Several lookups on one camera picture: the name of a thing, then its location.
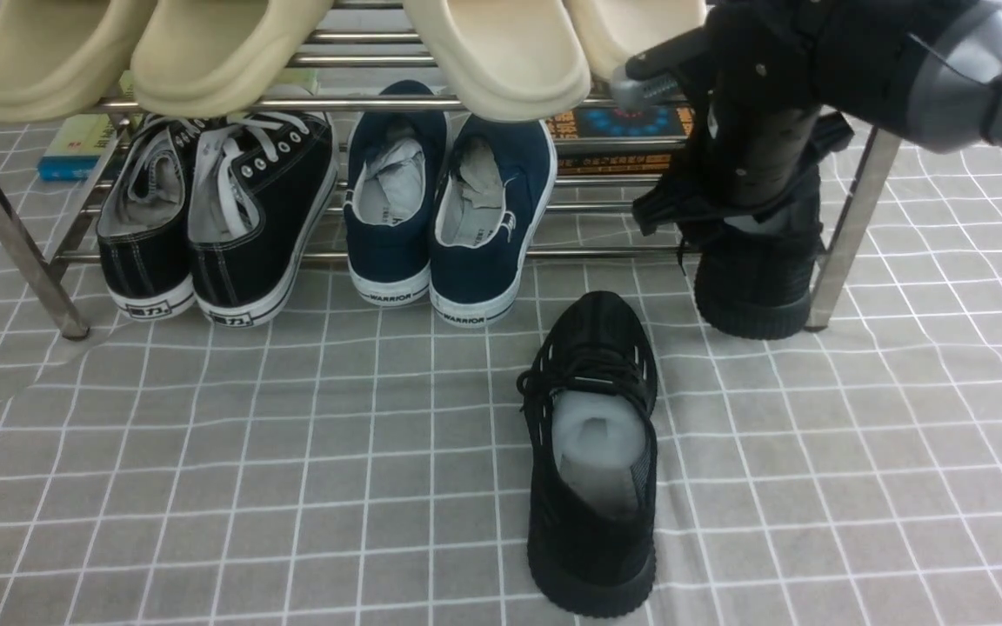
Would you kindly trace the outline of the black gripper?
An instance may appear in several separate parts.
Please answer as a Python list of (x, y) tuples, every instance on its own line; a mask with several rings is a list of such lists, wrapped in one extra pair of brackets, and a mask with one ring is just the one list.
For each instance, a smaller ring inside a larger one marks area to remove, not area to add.
[(679, 94), (712, 104), (703, 183), (666, 171), (633, 199), (644, 236), (661, 226), (711, 221), (711, 203), (756, 209), (794, 176), (812, 128), (828, 106), (854, 111), (852, 1), (725, 1), (700, 25), (680, 29), (625, 60), (625, 109)]

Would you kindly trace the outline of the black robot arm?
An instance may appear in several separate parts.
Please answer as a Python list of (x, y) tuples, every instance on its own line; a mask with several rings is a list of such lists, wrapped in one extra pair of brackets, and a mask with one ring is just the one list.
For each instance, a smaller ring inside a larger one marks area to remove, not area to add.
[(846, 146), (845, 115), (933, 153), (1002, 148), (1002, 4), (724, 1), (625, 78), (671, 80), (706, 122), (633, 203), (643, 233), (768, 215)]

